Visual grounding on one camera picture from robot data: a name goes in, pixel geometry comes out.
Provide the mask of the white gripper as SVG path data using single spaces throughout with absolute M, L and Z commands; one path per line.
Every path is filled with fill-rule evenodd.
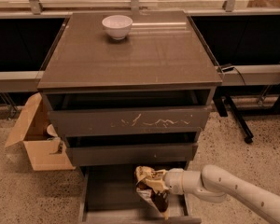
M 155 193 L 169 190 L 171 194 L 183 195 L 183 173 L 183 169 L 174 168 L 165 174 L 164 180 L 161 177 L 146 177 L 142 182 L 152 188 Z

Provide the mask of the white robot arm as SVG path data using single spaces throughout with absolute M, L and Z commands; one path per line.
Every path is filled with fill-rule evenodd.
M 201 171 L 180 168 L 154 170 L 147 166 L 135 169 L 136 191 L 165 218 L 169 218 L 168 196 L 192 194 L 210 202 L 222 203 L 230 195 L 270 224 L 280 224 L 280 196 L 250 184 L 215 165 Z

